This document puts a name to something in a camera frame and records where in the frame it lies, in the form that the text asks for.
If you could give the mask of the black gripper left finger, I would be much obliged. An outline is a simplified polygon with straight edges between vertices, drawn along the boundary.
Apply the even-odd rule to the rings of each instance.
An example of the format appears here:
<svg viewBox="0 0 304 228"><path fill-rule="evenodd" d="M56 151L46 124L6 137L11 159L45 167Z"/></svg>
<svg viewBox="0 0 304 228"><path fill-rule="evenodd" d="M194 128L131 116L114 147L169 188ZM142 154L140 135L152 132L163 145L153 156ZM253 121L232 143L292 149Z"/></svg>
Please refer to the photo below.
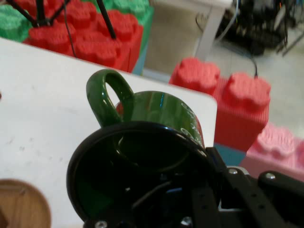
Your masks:
<svg viewBox="0 0 304 228"><path fill-rule="evenodd" d="M157 216L143 215L98 215L96 218L87 219L84 228L191 228L192 216Z"/></svg>

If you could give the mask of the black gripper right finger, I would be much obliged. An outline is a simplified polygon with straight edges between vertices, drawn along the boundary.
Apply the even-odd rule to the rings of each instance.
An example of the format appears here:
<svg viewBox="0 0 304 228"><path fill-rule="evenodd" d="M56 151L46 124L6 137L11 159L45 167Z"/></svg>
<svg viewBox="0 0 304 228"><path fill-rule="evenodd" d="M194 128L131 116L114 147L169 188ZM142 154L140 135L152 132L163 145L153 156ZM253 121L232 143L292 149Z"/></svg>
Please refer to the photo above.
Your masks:
<svg viewBox="0 0 304 228"><path fill-rule="evenodd" d="M276 171L257 179L227 167L214 148L195 149L201 186L192 193L196 228L302 228L304 184Z"/></svg>

